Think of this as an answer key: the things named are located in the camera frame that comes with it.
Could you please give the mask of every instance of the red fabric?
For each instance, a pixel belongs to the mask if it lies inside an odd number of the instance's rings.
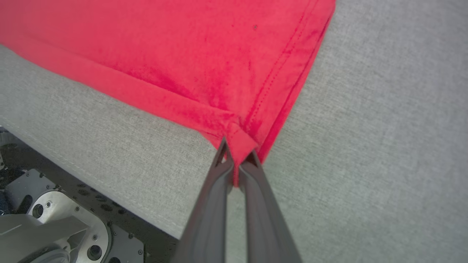
[[[0,43],[264,161],[334,0],[0,0]]]

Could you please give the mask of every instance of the gray table surface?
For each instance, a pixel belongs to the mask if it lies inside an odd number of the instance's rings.
[[[305,262],[466,262],[468,2],[338,0],[264,164]],[[215,149],[0,47],[0,125],[180,237]],[[244,198],[227,258],[243,262]]]

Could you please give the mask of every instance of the gray tabletop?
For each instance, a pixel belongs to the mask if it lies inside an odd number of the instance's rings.
[[[468,258],[468,2],[338,0],[264,164],[305,262]],[[180,237],[215,149],[0,48],[0,125]],[[227,257],[245,261],[244,198]]]

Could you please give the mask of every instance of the red cloth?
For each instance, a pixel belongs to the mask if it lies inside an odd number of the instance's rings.
[[[0,43],[264,161],[334,0],[0,0]]]

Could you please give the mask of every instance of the wrinkled fabric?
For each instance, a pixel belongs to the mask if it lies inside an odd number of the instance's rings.
[[[0,0],[0,43],[215,147],[226,137],[239,164],[253,149],[267,157],[334,8],[333,0]]]

